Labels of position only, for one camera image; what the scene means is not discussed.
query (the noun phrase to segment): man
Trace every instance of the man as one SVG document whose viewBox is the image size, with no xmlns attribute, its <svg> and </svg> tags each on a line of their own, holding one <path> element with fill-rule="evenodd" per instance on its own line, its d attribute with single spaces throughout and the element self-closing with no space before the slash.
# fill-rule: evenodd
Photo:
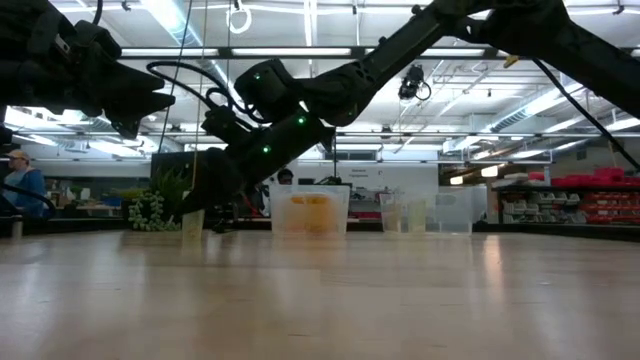
<svg viewBox="0 0 640 360">
<path fill-rule="evenodd" d="M 293 172 L 284 168 L 278 171 L 278 184 L 280 185 L 292 185 L 293 184 Z"/>
<path fill-rule="evenodd" d="M 13 172 L 4 178 L 4 183 L 44 196 L 46 194 L 44 176 L 40 170 L 31 167 L 29 155 L 22 150 L 13 150 L 7 156 L 9 157 L 9 168 Z M 25 214 L 32 217 L 42 216 L 44 211 L 42 201 L 9 190 L 4 190 L 3 195 L 13 206 L 21 209 Z"/>
</svg>

